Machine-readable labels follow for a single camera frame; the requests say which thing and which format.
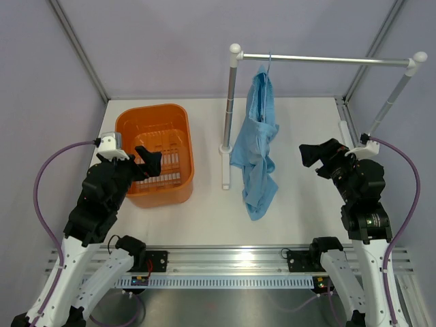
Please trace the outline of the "light blue shorts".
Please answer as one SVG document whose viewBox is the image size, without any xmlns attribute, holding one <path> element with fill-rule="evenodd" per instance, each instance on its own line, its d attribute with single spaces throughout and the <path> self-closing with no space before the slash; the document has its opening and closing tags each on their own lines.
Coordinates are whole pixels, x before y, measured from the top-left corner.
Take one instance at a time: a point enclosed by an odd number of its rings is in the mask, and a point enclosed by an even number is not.
<svg viewBox="0 0 436 327">
<path fill-rule="evenodd" d="M 279 189 L 271 177 L 275 163 L 270 158 L 270 143 L 278 132 L 273 84 L 262 65 L 252 79 L 245 118 L 230 158 L 230 164 L 241 169 L 243 202 L 252 221 L 266 214 Z"/>
</svg>

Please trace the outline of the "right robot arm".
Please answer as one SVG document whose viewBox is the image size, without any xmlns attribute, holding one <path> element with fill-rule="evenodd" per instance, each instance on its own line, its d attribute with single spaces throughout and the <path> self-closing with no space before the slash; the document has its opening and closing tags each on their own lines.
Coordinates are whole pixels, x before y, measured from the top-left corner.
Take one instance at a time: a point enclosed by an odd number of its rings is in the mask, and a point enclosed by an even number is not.
<svg viewBox="0 0 436 327">
<path fill-rule="evenodd" d="M 314 238 L 309 264 L 328 273 L 343 305 L 346 326 L 407 326 L 392 265 L 390 220 L 380 199 L 386 186 L 384 167 L 371 159 L 359 159 L 338 140 L 318 145 L 301 144 L 302 164 L 317 161 L 317 175 L 331 180 L 344 201 L 341 221 L 352 242 L 361 278 L 356 278 L 335 237 Z"/>
</svg>

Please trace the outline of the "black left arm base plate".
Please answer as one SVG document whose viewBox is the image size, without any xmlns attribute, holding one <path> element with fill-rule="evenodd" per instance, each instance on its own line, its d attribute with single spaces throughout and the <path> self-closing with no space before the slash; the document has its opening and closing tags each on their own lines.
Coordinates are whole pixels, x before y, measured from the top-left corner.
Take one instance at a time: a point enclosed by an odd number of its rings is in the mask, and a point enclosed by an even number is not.
<svg viewBox="0 0 436 327">
<path fill-rule="evenodd" d="M 168 265 L 167 251 L 145 251 L 134 257 L 131 273 L 164 273 Z"/>
</svg>

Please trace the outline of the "blue wire hanger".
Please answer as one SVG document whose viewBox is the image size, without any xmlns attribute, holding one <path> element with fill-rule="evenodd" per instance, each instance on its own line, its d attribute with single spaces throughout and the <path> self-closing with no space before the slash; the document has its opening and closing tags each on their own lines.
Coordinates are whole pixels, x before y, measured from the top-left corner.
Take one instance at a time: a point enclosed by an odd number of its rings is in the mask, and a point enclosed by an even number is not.
<svg viewBox="0 0 436 327">
<path fill-rule="evenodd" d="M 267 92 L 268 92 L 268 81 L 269 81 L 269 73 L 270 73 L 270 66 L 272 63 L 272 53 L 271 51 L 268 53 L 268 66 L 266 68 L 266 74 L 264 77 L 264 89 L 263 89 L 263 100 L 262 100 L 262 115 L 261 115 L 261 122 L 265 123 L 266 120 L 266 98 L 267 98 Z"/>
</svg>

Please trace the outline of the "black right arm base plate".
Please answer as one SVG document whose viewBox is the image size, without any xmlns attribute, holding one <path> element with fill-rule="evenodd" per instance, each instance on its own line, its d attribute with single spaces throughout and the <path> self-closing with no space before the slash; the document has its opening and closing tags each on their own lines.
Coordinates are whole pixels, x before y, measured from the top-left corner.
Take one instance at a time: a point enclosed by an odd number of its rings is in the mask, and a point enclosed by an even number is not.
<svg viewBox="0 0 436 327">
<path fill-rule="evenodd" d="M 311 250 L 295 251 L 283 248 L 280 256 L 286 260 L 288 270 L 291 273 L 324 273 L 320 264 L 320 256 Z"/>
</svg>

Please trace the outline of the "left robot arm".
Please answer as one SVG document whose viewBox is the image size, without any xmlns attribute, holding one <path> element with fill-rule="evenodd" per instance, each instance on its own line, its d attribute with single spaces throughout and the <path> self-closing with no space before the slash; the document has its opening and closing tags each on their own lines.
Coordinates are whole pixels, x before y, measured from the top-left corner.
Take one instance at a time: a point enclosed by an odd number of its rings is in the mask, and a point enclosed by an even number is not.
<svg viewBox="0 0 436 327">
<path fill-rule="evenodd" d="M 13 326 L 85 326 L 114 282 L 129 270 L 142 270 L 147 263 L 146 245 L 124 236 L 103 265 L 82 282 L 89 262 L 116 222 L 131 185 L 161 173 L 160 152 L 137 146 L 135 154 L 128 155 L 118 146 L 103 151 L 102 143 L 92 144 L 98 148 L 100 162 L 87 171 L 63 240 L 54 241 L 56 264 L 33 307 L 17 315 Z"/>
</svg>

